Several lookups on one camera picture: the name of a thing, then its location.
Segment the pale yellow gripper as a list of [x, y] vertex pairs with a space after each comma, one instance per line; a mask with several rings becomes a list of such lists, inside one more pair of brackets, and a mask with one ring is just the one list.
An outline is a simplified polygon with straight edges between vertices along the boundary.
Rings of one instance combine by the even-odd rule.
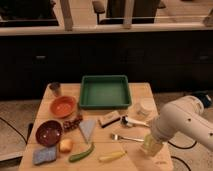
[[152, 134], [147, 134], [142, 144], [142, 150], [148, 156], [155, 156], [163, 148], [163, 143], [157, 141]]

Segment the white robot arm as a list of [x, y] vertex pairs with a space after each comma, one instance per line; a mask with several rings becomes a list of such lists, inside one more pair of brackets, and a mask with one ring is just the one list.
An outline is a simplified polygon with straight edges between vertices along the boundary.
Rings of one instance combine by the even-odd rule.
[[144, 138], [143, 152], [154, 157], [177, 132], [196, 140], [213, 151], [213, 123], [204, 119], [205, 104], [188, 95], [164, 104], [160, 114], [150, 121], [150, 133]]

